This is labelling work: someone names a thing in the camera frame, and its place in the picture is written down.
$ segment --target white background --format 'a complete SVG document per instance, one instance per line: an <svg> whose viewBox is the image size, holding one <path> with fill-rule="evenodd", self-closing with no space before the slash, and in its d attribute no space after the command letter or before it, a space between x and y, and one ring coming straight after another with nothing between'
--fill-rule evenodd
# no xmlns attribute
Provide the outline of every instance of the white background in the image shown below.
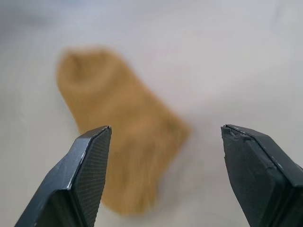
<svg viewBox="0 0 303 227"><path fill-rule="evenodd" d="M303 166L300 0L2 0L0 220L13 226L77 127L55 84L68 47L104 45L193 134L145 215L100 206L96 227L247 227L232 192L220 126L269 134Z"/></svg>

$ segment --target sock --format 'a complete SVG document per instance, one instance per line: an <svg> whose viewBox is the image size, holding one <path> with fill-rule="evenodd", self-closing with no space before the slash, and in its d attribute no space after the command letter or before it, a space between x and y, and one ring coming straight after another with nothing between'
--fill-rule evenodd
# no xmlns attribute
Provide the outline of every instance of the sock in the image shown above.
<svg viewBox="0 0 303 227"><path fill-rule="evenodd" d="M150 208L189 127L107 50L67 52L57 84L80 133L112 127L102 202L119 214Z"/></svg>

